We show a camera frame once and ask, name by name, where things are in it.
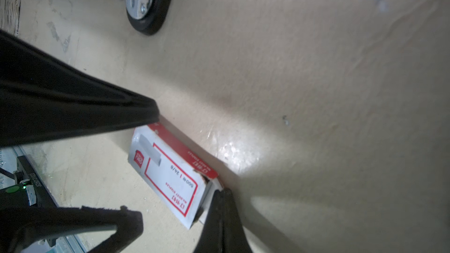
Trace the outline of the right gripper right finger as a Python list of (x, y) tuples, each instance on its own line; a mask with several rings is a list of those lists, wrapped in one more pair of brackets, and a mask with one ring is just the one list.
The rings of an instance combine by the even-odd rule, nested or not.
[(230, 189), (222, 191), (223, 253), (252, 253)]

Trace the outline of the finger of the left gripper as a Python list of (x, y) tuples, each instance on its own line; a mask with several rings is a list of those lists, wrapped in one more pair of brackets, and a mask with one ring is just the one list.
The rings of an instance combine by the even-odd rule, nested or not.
[(1, 210), (1, 252), (19, 253), (34, 242), (114, 230), (92, 253), (120, 253), (143, 234), (141, 212), (105, 208), (8, 207)]
[(1, 146), (126, 130), (159, 116), (155, 100), (1, 32)]

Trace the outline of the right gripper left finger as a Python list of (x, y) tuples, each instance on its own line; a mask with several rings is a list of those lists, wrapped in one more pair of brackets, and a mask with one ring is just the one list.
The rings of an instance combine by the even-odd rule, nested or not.
[(216, 190), (194, 253), (223, 252), (222, 191)]

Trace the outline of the red white staple box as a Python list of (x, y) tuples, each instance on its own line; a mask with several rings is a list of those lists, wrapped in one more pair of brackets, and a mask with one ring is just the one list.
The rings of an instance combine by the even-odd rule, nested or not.
[(162, 123), (134, 130), (128, 161), (186, 227), (205, 223), (219, 174)]

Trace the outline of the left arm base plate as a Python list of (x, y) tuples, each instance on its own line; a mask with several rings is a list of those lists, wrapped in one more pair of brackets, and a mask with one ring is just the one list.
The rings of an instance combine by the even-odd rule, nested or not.
[(57, 204), (25, 155), (16, 158), (15, 181), (21, 185), (33, 207), (56, 208)]

